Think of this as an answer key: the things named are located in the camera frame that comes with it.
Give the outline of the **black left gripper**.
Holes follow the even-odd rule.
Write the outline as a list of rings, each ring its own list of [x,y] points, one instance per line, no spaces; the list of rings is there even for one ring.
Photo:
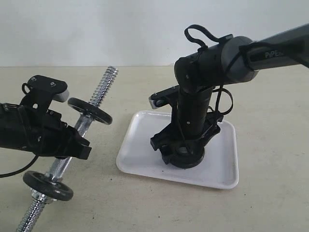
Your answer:
[[[0,105],[1,148],[24,150],[41,157],[87,160],[90,142],[78,131],[62,122],[61,117],[40,114],[22,105]]]

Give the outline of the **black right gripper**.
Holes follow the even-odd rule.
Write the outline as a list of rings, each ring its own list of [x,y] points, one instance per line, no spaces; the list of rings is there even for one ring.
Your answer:
[[[160,149],[165,164],[178,165],[178,153],[174,145],[181,142],[205,145],[220,132],[218,122],[223,114],[208,112],[213,88],[189,94],[179,88],[178,100],[171,106],[171,122],[150,139],[154,151]]]

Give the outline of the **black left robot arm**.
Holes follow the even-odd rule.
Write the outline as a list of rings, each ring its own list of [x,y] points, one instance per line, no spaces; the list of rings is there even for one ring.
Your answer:
[[[61,120],[61,114],[2,103],[0,105],[0,146],[23,150],[39,157],[88,159],[90,142]]]

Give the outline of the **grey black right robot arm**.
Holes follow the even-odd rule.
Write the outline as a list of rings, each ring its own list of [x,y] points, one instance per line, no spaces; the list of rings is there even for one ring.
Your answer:
[[[177,85],[149,97],[156,109],[170,105],[171,122],[150,143],[165,164],[192,168],[204,159],[205,146],[220,132],[224,113],[209,105],[225,86],[253,80],[260,70],[309,64],[309,26],[281,32],[260,41],[245,36],[217,38],[200,25],[184,30],[198,50],[174,64]]]

